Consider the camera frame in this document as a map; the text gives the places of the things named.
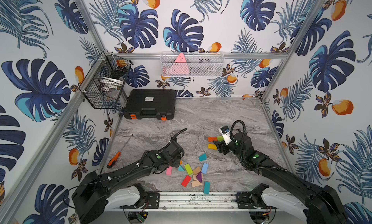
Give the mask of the yellow block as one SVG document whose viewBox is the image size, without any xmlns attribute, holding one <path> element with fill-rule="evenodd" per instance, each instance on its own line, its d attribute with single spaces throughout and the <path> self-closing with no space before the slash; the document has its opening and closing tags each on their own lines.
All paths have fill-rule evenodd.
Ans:
<svg viewBox="0 0 372 224">
<path fill-rule="evenodd" d="M 213 149 L 213 150 L 218 150 L 217 146 L 214 145 L 214 144 L 209 144 L 209 145 L 208 145 L 208 148 L 209 148 L 209 149 Z"/>
</svg>

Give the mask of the orange block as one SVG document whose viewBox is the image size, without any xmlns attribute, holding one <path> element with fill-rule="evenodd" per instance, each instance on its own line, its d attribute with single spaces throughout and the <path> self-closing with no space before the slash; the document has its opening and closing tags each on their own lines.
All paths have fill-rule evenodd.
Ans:
<svg viewBox="0 0 372 224">
<path fill-rule="evenodd" d="M 209 137 L 208 141 L 209 142 L 218 141 L 218 138 L 217 137 Z"/>
</svg>

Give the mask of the lime green block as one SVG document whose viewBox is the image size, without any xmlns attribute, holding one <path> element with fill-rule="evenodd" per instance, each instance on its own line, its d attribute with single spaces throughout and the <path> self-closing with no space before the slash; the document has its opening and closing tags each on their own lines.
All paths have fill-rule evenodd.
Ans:
<svg viewBox="0 0 372 224">
<path fill-rule="evenodd" d="M 187 172 L 188 175 L 192 175 L 193 174 L 193 170 L 191 168 L 191 166 L 189 164 L 186 164 L 185 165 L 185 170 Z"/>
</svg>

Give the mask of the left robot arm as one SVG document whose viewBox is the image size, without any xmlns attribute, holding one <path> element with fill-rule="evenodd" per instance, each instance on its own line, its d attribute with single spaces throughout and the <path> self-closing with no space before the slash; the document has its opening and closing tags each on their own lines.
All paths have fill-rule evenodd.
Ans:
<svg viewBox="0 0 372 224">
<path fill-rule="evenodd" d="M 131 182 L 160 174 L 169 167 L 179 167 L 185 151 L 177 143 L 177 137 L 186 130 L 176 133 L 163 148 L 146 150 L 139 160 L 121 169 L 101 175 L 95 171 L 89 173 L 72 194 L 80 223 L 89 224 L 97 219 L 104 212 L 107 199 Z"/>
</svg>

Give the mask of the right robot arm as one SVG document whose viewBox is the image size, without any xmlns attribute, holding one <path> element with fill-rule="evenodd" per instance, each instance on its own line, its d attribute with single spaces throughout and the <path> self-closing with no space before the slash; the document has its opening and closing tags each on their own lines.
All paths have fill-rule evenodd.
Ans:
<svg viewBox="0 0 372 224">
<path fill-rule="evenodd" d="M 347 214 L 337 192 L 330 186 L 320 187 L 305 181 L 287 169 L 279 166 L 266 154 L 257 151 L 246 133 L 246 125 L 233 134 L 233 127 L 219 129 L 223 141 L 214 141 L 218 151 L 224 155 L 234 154 L 247 170 L 277 183 L 286 190 L 281 193 L 266 184 L 259 184 L 250 192 L 239 192 L 237 203 L 240 207 L 278 208 L 307 224 L 345 224 Z"/>
</svg>

